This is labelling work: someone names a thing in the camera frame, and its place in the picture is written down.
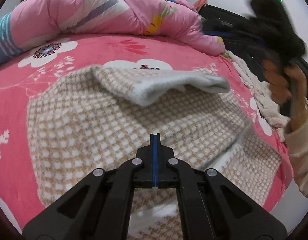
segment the silver screw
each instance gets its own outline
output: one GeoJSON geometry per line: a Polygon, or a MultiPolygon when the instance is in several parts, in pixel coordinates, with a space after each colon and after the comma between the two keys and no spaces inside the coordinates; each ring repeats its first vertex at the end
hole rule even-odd
{"type": "Polygon", "coordinates": [[[102,169],[96,169],[93,171],[93,175],[95,177],[99,177],[99,176],[102,176],[104,174],[104,171],[102,169]]]}
{"type": "Polygon", "coordinates": [[[140,158],[134,158],[132,159],[132,163],[134,165],[140,165],[142,163],[142,160],[140,158]]]}
{"type": "Polygon", "coordinates": [[[206,171],[206,173],[208,174],[208,176],[214,177],[214,176],[217,175],[217,170],[215,170],[215,169],[208,169],[208,170],[206,171]]]}
{"type": "Polygon", "coordinates": [[[170,159],[168,160],[168,163],[171,164],[171,165],[176,165],[176,164],[178,164],[178,159],[176,159],[176,158],[170,158],[170,159]]]}

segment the bed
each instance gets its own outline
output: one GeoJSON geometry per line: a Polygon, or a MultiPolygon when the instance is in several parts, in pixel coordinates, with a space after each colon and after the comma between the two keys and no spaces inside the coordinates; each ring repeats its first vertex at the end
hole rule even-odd
{"type": "MultiPolygon", "coordinates": [[[[231,60],[219,53],[207,55],[193,47],[182,39],[170,37],[66,34],[49,37],[47,43],[0,65],[0,201],[8,206],[16,228],[22,230],[48,205],[37,193],[39,187],[27,138],[27,105],[60,78],[95,64],[143,71],[205,69],[211,75],[227,78],[230,93],[252,120],[254,131],[280,154],[278,168],[268,178],[267,185],[258,185],[260,191],[267,188],[259,203],[267,211],[272,210],[293,177],[287,148],[260,115],[251,91],[241,81],[231,60]]],[[[138,232],[146,227],[135,227],[130,237],[140,238],[138,232]]]]}

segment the folded sleeve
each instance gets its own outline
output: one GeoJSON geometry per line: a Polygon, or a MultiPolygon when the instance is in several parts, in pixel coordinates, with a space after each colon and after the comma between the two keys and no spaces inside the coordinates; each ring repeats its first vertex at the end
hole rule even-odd
{"type": "Polygon", "coordinates": [[[289,147],[294,181],[300,192],[308,198],[308,119],[299,129],[286,134],[285,141],[289,147]]]}

